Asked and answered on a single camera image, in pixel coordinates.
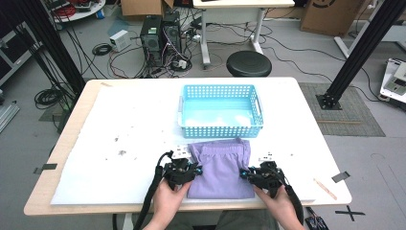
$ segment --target concrete floor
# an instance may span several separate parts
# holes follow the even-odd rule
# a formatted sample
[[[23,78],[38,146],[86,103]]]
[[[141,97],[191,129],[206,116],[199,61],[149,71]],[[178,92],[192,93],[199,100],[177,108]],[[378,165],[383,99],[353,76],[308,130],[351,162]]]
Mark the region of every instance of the concrete floor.
[[[331,36],[310,34],[299,30],[298,20],[269,20],[265,21],[263,34],[277,39],[284,46],[292,49],[315,49],[326,52],[334,57],[344,59]],[[107,16],[103,20],[95,17],[83,18],[72,22],[76,35],[89,57],[93,47],[100,43],[108,43],[108,31],[117,27],[116,16]],[[128,21],[126,26],[131,36],[141,31],[141,22]],[[210,40],[236,42],[243,40],[235,36],[231,30],[211,28]],[[61,31],[65,46],[79,66],[79,58],[67,32],[70,27]],[[351,44],[352,38],[345,37],[344,41]],[[130,48],[138,47],[135,40]],[[292,63],[279,61],[294,60],[307,73],[323,74],[334,79],[344,61],[337,60],[325,54],[306,51],[291,51],[271,38],[263,38],[261,47],[273,64],[271,77],[294,77],[298,82],[328,82],[320,75],[304,74]],[[210,44],[212,66],[204,69],[201,63],[200,49],[192,50],[193,67],[183,78],[217,78],[230,77],[225,60],[228,55],[243,49],[251,49],[249,45]],[[381,42],[364,69],[371,78],[371,91],[378,94],[388,58],[406,59],[405,52],[392,42]],[[95,65],[107,74],[108,57],[96,57]],[[144,61],[142,49],[128,52],[115,60],[116,67],[127,74],[138,72]],[[87,71],[84,78],[102,79],[103,76]],[[354,81],[369,98],[374,99],[369,89],[365,73],[360,72]],[[6,104],[17,101],[21,110],[0,133],[0,228],[13,229],[111,229],[111,215],[92,216],[59,216],[59,217],[27,217],[23,209],[38,175],[33,171],[47,162],[58,134],[52,122],[39,122],[43,111],[35,108],[34,96],[51,84],[45,78],[42,70],[34,59],[29,59],[1,89],[5,93]],[[400,108],[382,102],[370,102],[361,95],[372,115],[386,134],[386,137],[355,137],[355,136],[325,136],[328,146],[341,172],[347,171],[350,178],[346,183],[352,194],[350,209],[353,212],[365,213],[365,216],[335,214],[335,211],[347,211],[345,205],[313,207],[313,210],[324,218],[329,229],[406,229],[406,113]],[[123,222],[119,215],[119,224]]]

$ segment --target cardboard box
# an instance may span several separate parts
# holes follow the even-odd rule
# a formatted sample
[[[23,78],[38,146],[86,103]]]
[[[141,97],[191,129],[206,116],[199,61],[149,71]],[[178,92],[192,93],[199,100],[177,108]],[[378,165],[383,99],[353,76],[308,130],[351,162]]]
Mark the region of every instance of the cardboard box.
[[[344,37],[365,0],[309,0],[301,31]]]
[[[174,0],[122,0],[124,16],[164,15],[167,6],[173,8]]]

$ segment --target blue plastic basket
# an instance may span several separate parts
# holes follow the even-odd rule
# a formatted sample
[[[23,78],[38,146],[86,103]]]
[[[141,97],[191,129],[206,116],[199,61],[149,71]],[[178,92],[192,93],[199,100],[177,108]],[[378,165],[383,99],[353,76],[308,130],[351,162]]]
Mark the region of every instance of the blue plastic basket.
[[[185,138],[257,137],[263,127],[252,84],[188,84],[179,102]]]

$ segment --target round stool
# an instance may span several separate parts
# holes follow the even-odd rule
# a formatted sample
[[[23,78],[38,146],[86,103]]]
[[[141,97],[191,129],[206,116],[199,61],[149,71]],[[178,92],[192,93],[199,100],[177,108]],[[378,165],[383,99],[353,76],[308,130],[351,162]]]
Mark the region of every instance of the round stool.
[[[272,63],[255,51],[238,51],[227,58],[227,69],[234,77],[267,77]]]

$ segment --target hand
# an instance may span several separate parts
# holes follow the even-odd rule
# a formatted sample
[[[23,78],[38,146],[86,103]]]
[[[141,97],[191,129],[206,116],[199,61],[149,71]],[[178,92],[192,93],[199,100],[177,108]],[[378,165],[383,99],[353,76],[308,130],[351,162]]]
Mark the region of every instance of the hand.
[[[284,186],[280,186],[274,198],[266,194],[262,189],[254,186],[255,193],[265,203],[272,216],[281,224],[285,230],[304,229],[296,217],[295,208],[286,193]]]
[[[163,179],[153,197],[154,214],[152,220],[144,229],[165,229],[178,211],[183,197],[188,192],[192,182],[185,183],[173,191],[166,179]]]

